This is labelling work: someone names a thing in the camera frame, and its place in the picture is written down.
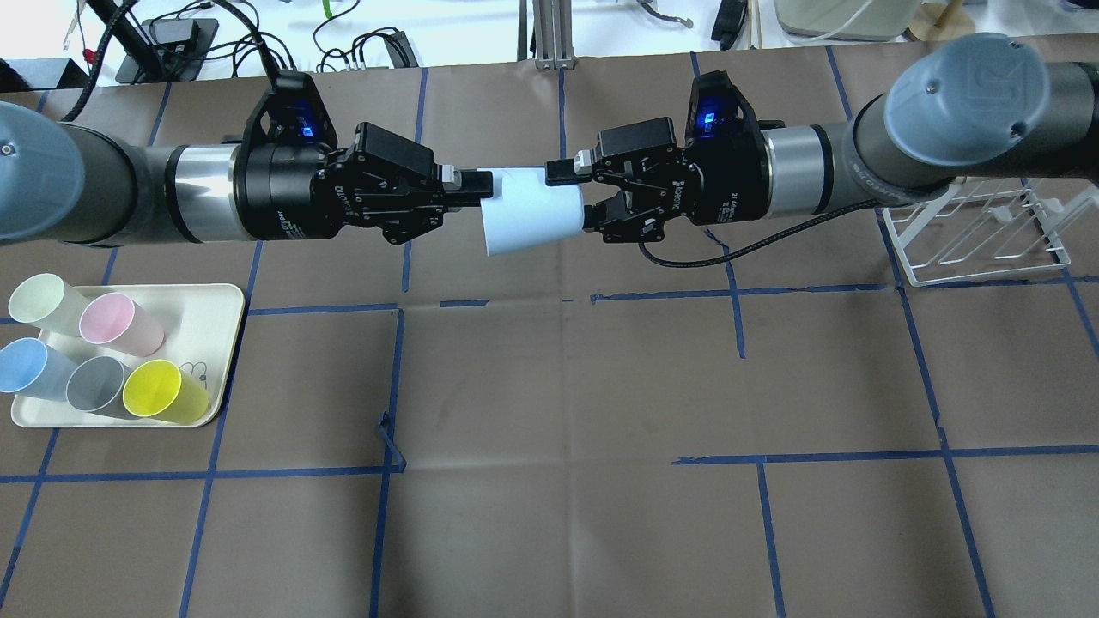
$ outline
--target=white wire rack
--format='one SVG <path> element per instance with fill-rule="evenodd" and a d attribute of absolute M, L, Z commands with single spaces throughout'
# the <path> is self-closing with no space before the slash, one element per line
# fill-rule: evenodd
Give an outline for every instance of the white wire rack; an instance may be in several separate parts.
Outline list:
<path fill-rule="evenodd" d="M 1051 271 L 1070 262 L 1064 231 L 1099 209 L 1099 189 L 1081 186 L 967 179 L 939 199 L 886 209 L 885 222 L 913 286 Z"/>

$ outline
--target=robotic arm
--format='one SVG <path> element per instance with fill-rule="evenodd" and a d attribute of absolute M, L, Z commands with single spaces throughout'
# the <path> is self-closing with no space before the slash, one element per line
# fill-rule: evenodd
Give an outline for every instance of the robotic arm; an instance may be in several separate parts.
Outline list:
<path fill-rule="evenodd" d="M 759 121 L 710 73 L 695 80 L 685 146 L 662 118 L 546 164 L 548 185 L 620 188 L 584 207 L 585 230 L 609 243 L 660 241 L 680 216 L 708 225 L 907 205 L 959 175 L 1099 183 L 1099 65 L 1046 65 L 976 34 L 918 62 L 854 120 L 797 128 Z M 234 144 L 140 148 L 0 103 L 0 244 L 326 239 L 345 224 L 400 244 L 492 192 L 491 173 L 439 165 L 373 124 L 336 148 L 300 73 L 279 74 Z"/>

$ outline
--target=tray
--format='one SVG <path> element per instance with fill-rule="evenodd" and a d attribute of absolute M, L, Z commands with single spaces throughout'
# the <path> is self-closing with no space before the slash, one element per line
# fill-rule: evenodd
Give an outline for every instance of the tray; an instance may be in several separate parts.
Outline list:
<path fill-rule="evenodd" d="M 229 367 L 233 362 L 236 338 L 244 317 L 244 293 L 231 284 L 78 286 L 88 298 L 109 291 L 130 295 L 164 324 L 164 345 L 152 356 L 131 356 L 92 345 L 87 341 L 42 331 L 38 339 L 77 363 L 93 356 L 112 356 L 131 368 L 146 361 L 167 358 L 189 371 L 210 393 L 210 408 L 191 424 L 175 424 L 156 419 L 115 419 L 81 412 L 66 401 L 48 401 L 15 396 L 11 420 L 20 427 L 127 427 L 187 429 L 210 422 L 221 409 Z"/>

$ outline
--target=blue cup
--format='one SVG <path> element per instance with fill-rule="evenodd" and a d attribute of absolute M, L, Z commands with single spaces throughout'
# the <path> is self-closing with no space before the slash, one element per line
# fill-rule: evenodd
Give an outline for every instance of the blue cup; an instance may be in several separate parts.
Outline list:
<path fill-rule="evenodd" d="M 76 363 L 37 339 L 23 338 L 0 350 L 0 393 L 65 401 Z"/>

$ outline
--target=yellow cup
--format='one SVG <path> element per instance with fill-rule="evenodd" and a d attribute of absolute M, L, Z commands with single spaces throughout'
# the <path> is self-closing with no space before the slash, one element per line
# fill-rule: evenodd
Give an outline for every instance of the yellow cup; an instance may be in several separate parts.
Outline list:
<path fill-rule="evenodd" d="M 202 384 L 158 358 L 134 369 L 122 389 L 122 402 L 135 417 L 190 424 L 210 406 Z"/>

